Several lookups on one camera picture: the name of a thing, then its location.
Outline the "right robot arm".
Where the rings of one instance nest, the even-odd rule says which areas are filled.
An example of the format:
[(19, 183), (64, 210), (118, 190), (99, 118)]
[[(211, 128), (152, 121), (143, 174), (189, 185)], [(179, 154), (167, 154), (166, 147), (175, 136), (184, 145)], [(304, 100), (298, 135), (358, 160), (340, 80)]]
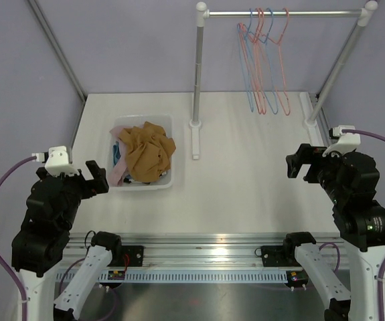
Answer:
[(304, 181), (318, 184), (333, 203), (333, 220), (344, 241), (350, 289), (327, 267), (309, 232), (289, 233), (282, 257), (299, 264), (325, 304), (325, 320), (385, 320), (385, 208), (374, 196), (380, 173), (374, 159), (352, 150), (341, 153), (301, 144), (286, 157), (287, 176), (309, 165)]

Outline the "pink mauve tank top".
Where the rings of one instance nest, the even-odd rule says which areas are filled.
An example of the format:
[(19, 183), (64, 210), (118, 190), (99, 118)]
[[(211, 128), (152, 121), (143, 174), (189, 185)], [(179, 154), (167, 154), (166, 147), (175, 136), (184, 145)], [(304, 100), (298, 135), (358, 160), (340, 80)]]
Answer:
[(121, 134), (122, 130), (125, 129), (124, 126), (115, 126), (110, 130), (110, 134), (114, 138), (114, 143), (116, 141), (119, 142), (120, 151), (121, 151), (121, 159), (117, 163), (115, 167), (112, 167), (111, 172), (108, 174), (108, 182), (113, 187), (118, 187), (123, 184), (123, 179), (125, 172), (127, 170), (127, 164), (125, 161), (126, 156), (126, 145), (125, 143), (119, 138), (119, 135)]

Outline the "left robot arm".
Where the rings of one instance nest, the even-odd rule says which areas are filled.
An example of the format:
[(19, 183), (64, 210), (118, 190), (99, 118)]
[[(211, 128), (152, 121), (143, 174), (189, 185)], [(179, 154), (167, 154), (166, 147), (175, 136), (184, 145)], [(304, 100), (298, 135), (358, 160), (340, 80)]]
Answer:
[(43, 167), (36, 172), (39, 179), (26, 200), (11, 259), (25, 288), (28, 320), (78, 320), (101, 270), (122, 260), (121, 237), (98, 232), (72, 281), (54, 297), (56, 272), (81, 202), (109, 191), (105, 169), (93, 160), (86, 161), (86, 166), (90, 180), (82, 173), (53, 177)]

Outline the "mustard brown tank top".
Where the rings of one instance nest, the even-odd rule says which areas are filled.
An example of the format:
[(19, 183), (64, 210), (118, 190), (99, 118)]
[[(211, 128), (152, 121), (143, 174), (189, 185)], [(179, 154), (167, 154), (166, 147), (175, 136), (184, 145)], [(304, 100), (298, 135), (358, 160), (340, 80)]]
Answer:
[(119, 139), (126, 147), (125, 162), (134, 180), (154, 183), (171, 169), (176, 145), (162, 126), (144, 122), (141, 127), (124, 128)]

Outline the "light blue hanger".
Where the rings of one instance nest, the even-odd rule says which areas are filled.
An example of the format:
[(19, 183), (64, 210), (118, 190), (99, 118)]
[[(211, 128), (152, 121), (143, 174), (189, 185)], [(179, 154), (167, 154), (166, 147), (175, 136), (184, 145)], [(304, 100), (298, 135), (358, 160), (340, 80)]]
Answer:
[(238, 23), (236, 25), (236, 30), (238, 34), (238, 53), (239, 53), (241, 74), (242, 74), (242, 79), (244, 83), (244, 90), (246, 93), (250, 111), (253, 113), (255, 109), (255, 101), (252, 94), (251, 76), (250, 76), (250, 70), (248, 66), (248, 50), (247, 50), (247, 45), (245, 41), (243, 27), (244, 27), (243, 23)]

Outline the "teal blue tank top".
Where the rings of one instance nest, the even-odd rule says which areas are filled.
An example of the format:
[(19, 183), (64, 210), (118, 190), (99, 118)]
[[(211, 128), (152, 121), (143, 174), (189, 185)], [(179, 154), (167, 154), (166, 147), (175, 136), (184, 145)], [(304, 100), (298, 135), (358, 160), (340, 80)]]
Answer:
[(116, 141), (112, 146), (112, 165), (115, 167), (121, 159), (119, 142)]

